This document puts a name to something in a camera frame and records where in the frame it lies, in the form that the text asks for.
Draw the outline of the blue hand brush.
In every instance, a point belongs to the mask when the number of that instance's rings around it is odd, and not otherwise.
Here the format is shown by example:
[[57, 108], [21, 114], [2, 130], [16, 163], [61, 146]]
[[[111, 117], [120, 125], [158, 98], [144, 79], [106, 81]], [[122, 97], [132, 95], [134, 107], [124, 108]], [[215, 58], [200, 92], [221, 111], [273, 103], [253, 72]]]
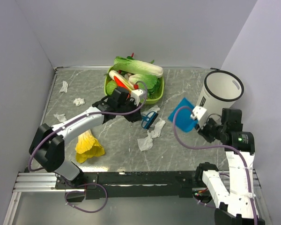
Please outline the blue hand brush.
[[158, 113], [154, 111], [150, 111], [146, 115], [142, 115], [142, 123], [141, 123], [142, 128], [149, 129], [157, 117], [158, 117]]

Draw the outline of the blue dustpan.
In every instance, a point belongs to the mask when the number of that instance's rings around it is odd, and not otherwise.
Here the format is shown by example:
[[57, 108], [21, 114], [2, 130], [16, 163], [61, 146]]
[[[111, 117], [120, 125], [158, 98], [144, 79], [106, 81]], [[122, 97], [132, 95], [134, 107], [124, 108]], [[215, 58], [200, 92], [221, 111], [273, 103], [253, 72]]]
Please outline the blue dustpan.
[[191, 118], [192, 110], [194, 109], [194, 105], [186, 98], [183, 98], [180, 103], [177, 105], [177, 107], [174, 109], [174, 111], [170, 114], [168, 117], [168, 120], [173, 122], [174, 115], [176, 111], [183, 107], [187, 106], [190, 108], [189, 110], [184, 108], [181, 111], [179, 111], [177, 118], [176, 118], [176, 126], [181, 129], [183, 132], [188, 133], [192, 131], [195, 126], [197, 125], [197, 121], [193, 120]]

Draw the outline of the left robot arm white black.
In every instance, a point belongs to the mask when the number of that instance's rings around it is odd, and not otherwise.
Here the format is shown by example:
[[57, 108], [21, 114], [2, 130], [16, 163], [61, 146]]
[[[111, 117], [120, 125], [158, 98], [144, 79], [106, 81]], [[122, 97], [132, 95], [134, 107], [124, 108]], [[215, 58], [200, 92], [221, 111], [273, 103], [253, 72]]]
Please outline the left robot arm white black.
[[82, 133], [100, 126], [117, 115], [124, 116], [127, 121], [141, 120], [141, 107], [147, 98], [147, 91], [137, 89], [128, 91], [117, 87], [110, 96], [96, 101], [83, 113], [60, 124], [38, 127], [29, 149], [28, 170], [35, 159], [47, 172], [54, 172], [64, 179], [70, 187], [79, 188], [84, 182], [83, 171], [65, 159], [65, 146]]

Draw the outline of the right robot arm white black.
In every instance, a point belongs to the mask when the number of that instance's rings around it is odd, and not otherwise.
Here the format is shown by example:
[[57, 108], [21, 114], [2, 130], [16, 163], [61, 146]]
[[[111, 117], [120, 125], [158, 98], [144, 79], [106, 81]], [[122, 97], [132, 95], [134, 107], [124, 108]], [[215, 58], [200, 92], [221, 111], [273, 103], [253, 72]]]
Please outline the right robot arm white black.
[[253, 190], [254, 136], [243, 131], [242, 111], [223, 108], [221, 122], [217, 123], [204, 107], [196, 106], [191, 118], [197, 121], [196, 129], [205, 140], [222, 143], [228, 160], [229, 188], [225, 187], [214, 164], [199, 164], [195, 175], [196, 183], [206, 186], [214, 201], [215, 224], [264, 225]]

